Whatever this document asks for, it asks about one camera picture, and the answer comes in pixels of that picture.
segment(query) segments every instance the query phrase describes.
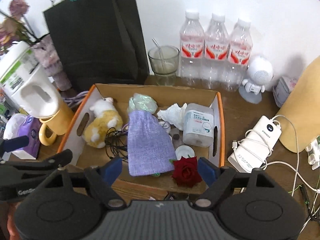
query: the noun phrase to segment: yellow mug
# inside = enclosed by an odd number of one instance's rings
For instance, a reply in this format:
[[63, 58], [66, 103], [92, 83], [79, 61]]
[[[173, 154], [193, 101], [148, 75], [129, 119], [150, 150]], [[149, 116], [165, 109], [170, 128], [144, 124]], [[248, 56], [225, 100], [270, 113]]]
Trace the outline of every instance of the yellow mug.
[[[63, 135], [68, 131], [73, 116], [74, 113], [70, 107], [61, 101], [59, 110], [55, 115], [48, 118], [39, 118], [39, 121], [42, 123], [39, 130], [40, 142], [45, 146], [52, 145], [57, 135]], [[49, 138], [45, 134], [47, 128], [52, 131], [52, 135]]]

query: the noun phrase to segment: white wall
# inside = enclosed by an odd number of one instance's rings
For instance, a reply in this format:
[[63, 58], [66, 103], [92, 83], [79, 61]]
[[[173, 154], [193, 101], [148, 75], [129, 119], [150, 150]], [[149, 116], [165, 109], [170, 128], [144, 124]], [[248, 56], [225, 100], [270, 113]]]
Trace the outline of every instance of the white wall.
[[[0, 8], [7, 11], [10, 1], [0, 0]], [[48, 32], [42, 11], [51, 3], [26, 1], [30, 5], [27, 18], [42, 36]], [[253, 53], [262, 53], [271, 61], [274, 83], [282, 75], [299, 77], [320, 54], [320, 0], [137, 0], [137, 5], [147, 50], [153, 46], [152, 37], [160, 44], [179, 47], [184, 11], [198, 9], [204, 29], [216, 10], [226, 13], [229, 33], [239, 16], [250, 18]]]

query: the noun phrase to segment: red and white bottle label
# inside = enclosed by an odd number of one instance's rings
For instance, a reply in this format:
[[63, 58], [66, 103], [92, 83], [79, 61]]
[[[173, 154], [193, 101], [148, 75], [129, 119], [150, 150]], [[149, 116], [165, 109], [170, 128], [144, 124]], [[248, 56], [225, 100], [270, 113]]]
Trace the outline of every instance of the red and white bottle label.
[[201, 58], [202, 54], [202, 42], [181, 41], [181, 56], [188, 58]]
[[231, 46], [228, 61], [234, 64], [247, 65], [251, 50]]
[[207, 59], [225, 60], [227, 58], [229, 44], [216, 42], [204, 43], [204, 56]]

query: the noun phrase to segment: cardboard box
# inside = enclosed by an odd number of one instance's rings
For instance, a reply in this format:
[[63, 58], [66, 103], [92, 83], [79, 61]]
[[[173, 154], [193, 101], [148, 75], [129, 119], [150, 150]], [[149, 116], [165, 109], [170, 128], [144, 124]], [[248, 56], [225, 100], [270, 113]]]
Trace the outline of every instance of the cardboard box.
[[[165, 86], [139, 86], [139, 85], [93, 85], [79, 106], [68, 132], [65, 134], [59, 146], [58, 152], [70, 149], [73, 152], [71, 164], [79, 168], [87, 168], [92, 165], [102, 166], [110, 159], [106, 154], [106, 149], [96, 149], [90, 147], [81, 137], [84, 128], [94, 120], [93, 112], [89, 107], [96, 100], [106, 97], [114, 99], [114, 106], [123, 118], [124, 123], [128, 123], [128, 102], [134, 93], [151, 96], [158, 105], [158, 110], [167, 109], [174, 103], [182, 106], [184, 103], [196, 103], [208, 106], [214, 112], [214, 144], [207, 148], [191, 146], [196, 156], [209, 159], [216, 166], [224, 165], [224, 120], [222, 101], [219, 92], [212, 90], [193, 89], [188, 87], [165, 87]], [[171, 178], [172, 172], [161, 174], [159, 177], [141, 176], [132, 177], [129, 174], [128, 164], [123, 162], [123, 170], [119, 179], [137, 183], [141, 185], [156, 187], [174, 192], [184, 192], [201, 194], [205, 191], [204, 182], [198, 183], [193, 188], [178, 187]]]

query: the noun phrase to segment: astronaut figurine speaker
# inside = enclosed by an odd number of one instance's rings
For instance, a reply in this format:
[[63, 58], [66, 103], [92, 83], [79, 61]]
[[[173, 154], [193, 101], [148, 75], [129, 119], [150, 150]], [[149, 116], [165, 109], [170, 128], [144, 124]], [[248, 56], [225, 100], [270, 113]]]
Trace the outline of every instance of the astronaut figurine speaker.
[[239, 93], [249, 103], [258, 104], [265, 85], [273, 78], [271, 63], [263, 56], [253, 56], [249, 60], [246, 78], [241, 82]]

